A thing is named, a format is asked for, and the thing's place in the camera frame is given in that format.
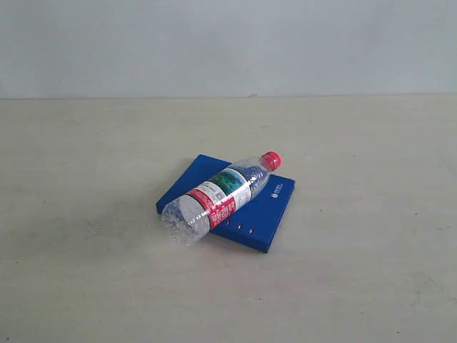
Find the clear plastic water bottle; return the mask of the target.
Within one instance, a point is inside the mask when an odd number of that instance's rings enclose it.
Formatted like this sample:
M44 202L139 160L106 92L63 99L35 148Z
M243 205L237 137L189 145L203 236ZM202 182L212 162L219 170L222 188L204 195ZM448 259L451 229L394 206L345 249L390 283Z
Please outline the clear plastic water bottle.
M275 151L230 164L169 202L161 220L178 242L190 246L258 196L280 165Z

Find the blue ring binder notebook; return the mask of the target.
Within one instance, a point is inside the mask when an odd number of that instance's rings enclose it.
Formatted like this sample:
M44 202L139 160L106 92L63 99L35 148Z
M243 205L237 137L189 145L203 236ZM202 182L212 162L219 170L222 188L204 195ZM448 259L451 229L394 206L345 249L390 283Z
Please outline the blue ring binder notebook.
M157 213L162 213L169 202L212 177L229 164L228 161L199 154L157 201ZM259 195L211 229L210 232L266 253L286 211L294 187L293 179L271 175Z

